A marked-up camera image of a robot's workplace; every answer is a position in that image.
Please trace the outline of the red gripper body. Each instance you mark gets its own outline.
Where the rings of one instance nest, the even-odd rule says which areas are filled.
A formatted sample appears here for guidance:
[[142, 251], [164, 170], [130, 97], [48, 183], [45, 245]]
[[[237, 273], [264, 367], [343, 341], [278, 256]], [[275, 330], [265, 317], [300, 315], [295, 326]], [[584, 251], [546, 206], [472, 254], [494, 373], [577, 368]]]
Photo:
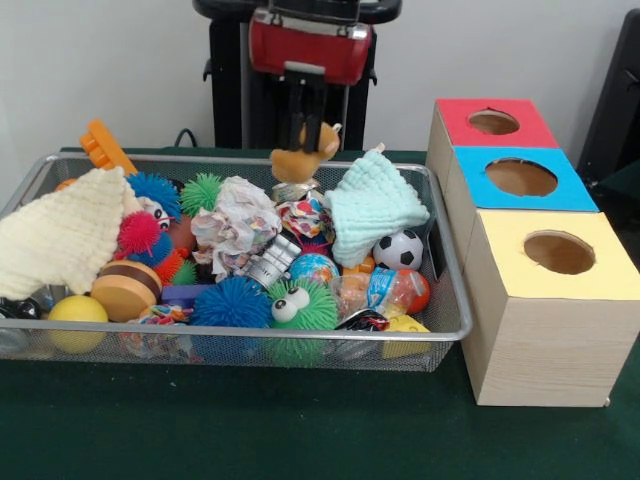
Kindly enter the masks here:
[[339, 25], [273, 12], [255, 12], [249, 22], [254, 69], [278, 76], [287, 71], [322, 74], [329, 84], [353, 86], [362, 78], [372, 28]]

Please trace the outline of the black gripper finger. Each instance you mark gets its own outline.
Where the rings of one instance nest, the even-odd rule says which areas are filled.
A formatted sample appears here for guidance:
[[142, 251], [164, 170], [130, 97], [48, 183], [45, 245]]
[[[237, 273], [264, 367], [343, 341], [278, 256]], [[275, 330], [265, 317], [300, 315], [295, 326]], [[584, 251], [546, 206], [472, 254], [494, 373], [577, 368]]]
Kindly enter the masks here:
[[326, 88], [323, 84], [310, 86], [307, 96], [305, 152], [317, 152], [324, 108], [326, 103]]
[[289, 140], [288, 149], [298, 150], [300, 148], [300, 133], [304, 125], [303, 114], [303, 94], [306, 80], [297, 79], [291, 81], [289, 90]]

